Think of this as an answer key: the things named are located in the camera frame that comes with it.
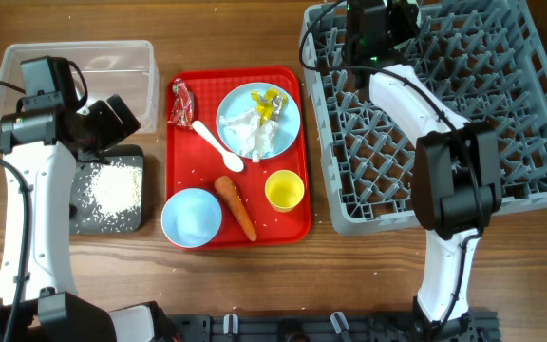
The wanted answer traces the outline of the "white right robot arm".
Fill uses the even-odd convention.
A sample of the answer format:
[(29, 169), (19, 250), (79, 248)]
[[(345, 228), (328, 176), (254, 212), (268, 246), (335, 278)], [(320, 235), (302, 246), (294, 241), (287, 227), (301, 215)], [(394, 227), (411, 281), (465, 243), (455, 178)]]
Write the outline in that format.
[(410, 332), (415, 341), (468, 333), (466, 299), (474, 251), (491, 216), (501, 207), (497, 135), (439, 100), (402, 61), (399, 51), (422, 30), (414, 1), (337, 1), (309, 21), (301, 40), (316, 40), (322, 17), (346, 9), (343, 59), (303, 60), (303, 68), (352, 75), (354, 96), (366, 110), (388, 115), (415, 152), (411, 203), (426, 230), (424, 279), (414, 299)]

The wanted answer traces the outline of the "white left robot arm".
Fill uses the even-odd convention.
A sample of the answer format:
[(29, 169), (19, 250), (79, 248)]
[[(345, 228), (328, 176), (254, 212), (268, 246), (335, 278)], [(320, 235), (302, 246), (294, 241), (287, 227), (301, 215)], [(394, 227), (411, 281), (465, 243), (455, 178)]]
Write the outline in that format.
[(141, 124), (117, 94), (88, 107), (79, 67), (63, 57), (21, 64), (24, 86), (0, 119), (7, 181), (0, 269), (0, 341), (162, 341), (153, 302), (107, 312), (78, 297), (70, 263), (70, 192), (77, 159), (100, 155)]

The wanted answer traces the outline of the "light blue bowl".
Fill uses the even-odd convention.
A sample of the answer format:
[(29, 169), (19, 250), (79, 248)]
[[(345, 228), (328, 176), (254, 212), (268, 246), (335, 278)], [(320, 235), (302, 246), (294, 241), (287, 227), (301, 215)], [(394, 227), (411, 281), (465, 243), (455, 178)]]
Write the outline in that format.
[(206, 245), (218, 233), (222, 209), (208, 191), (188, 188), (177, 192), (163, 206), (161, 228), (167, 239), (181, 248)]

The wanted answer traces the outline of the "pile of white rice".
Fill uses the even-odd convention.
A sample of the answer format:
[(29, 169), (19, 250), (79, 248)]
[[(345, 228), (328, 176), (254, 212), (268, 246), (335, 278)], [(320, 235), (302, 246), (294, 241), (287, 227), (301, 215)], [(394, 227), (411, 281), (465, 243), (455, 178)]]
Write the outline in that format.
[(86, 176), (80, 190), (79, 208), (86, 209), (95, 223), (128, 221), (141, 213), (142, 171), (120, 161), (97, 164)]

